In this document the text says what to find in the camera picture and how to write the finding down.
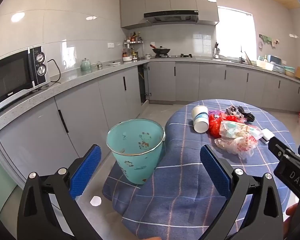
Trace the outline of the person's right hand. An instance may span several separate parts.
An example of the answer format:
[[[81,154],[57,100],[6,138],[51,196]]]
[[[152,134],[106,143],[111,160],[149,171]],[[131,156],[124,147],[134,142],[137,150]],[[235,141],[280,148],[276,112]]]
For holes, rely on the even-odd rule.
[[[288,218],[283,223],[283,238],[286,238],[288,235],[290,223],[291,223],[294,213],[296,212],[297,207],[298,207],[298,203],[295,203],[294,205],[290,206],[286,210],[286,215],[288,216]]]

